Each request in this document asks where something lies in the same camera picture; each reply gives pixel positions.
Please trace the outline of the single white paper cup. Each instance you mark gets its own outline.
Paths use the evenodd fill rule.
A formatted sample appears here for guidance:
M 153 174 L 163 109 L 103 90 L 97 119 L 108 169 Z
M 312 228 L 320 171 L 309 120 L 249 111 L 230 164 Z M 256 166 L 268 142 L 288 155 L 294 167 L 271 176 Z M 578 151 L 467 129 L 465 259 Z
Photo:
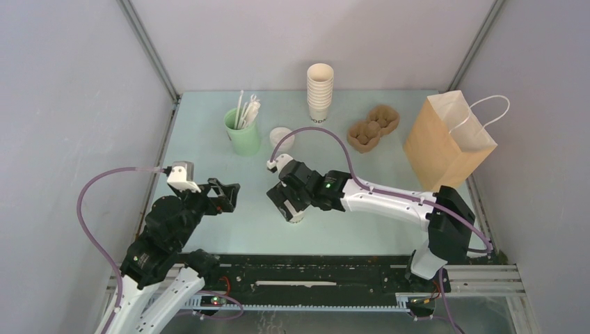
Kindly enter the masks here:
M 295 212 L 294 210 L 289 210 L 289 219 L 287 220 L 289 223 L 299 223 L 303 220 L 304 216 L 305 216 L 305 212 L 304 211 L 297 211 Z

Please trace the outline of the white plastic lids stack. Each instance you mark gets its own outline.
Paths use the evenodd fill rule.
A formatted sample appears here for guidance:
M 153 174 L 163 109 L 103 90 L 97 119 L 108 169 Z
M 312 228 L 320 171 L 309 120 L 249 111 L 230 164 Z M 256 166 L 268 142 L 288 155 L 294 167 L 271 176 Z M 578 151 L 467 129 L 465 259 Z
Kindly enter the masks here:
M 276 127 L 271 130 L 269 134 L 269 140 L 273 148 L 277 148 L 277 152 L 283 153 L 289 151 L 294 146 L 294 136 L 290 136 L 285 139 L 280 145 L 279 142 L 292 132 L 291 129 L 286 127 Z

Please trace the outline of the brown pulp cup carrier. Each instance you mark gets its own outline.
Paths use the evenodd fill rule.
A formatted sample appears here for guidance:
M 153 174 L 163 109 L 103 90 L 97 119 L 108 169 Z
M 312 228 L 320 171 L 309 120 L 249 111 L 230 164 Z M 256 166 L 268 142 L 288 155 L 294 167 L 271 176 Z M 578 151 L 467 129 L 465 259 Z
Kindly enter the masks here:
M 364 120 L 356 122 L 348 129 L 347 142 L 359 153 L 370 152 L 383 136 L 398 128 L 400 121 L 400 114 L 391 106 L 375 106 Z

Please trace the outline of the stack of paper cups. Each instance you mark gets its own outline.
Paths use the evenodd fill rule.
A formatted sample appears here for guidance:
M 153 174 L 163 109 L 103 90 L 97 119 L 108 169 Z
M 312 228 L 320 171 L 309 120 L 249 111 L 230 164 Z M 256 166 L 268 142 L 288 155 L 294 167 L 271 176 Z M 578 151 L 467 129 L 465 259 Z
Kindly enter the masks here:
M 333 98 L 334 69 L 325 63 L 315 63 L 307 70 L 307 101 L 311 120 L 323 123 Z

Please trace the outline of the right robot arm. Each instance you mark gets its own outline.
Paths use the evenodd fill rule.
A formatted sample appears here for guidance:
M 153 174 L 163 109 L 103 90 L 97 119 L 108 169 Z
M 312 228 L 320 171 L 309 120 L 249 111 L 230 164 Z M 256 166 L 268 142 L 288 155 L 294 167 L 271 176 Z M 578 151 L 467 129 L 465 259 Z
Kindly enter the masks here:
M 325 175 L 282 154 L 266 163 L 279 182 L 266 193 L 286 221 L 302 220 L 308 207 L 322 211 L 368 212 L 410 223 L 426 232 L 426 241 L 413 253 L 404 273 L 409 288 L 422 291 L 439 269 L 462 264 L 475 215 L 458 191 L 442 186 L 436 192 L 380 187 L 351 173 L 330 170 Z

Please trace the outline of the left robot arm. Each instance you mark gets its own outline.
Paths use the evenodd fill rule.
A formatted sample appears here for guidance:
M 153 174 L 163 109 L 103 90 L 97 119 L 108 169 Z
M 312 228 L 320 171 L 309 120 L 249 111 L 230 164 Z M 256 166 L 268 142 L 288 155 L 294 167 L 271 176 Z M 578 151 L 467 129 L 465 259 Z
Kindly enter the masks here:
M 160 333 L 190 297 L 219 283 L 218 260 L 198 249 L 189 254 L 166 291 L 148 304 L 178 263 L 203 216 L 233 212 L 241 188 L 239 184 L 222 184 L 216 178 L 209 178 L 205 184 L 179 180 L 167 183 L 173 194 L 154 202 L 144 231 L 127 249 L 119 268 L 122 278 L 117 296 L 110 303 L 111 314 L 101 320 L 97 333 Z

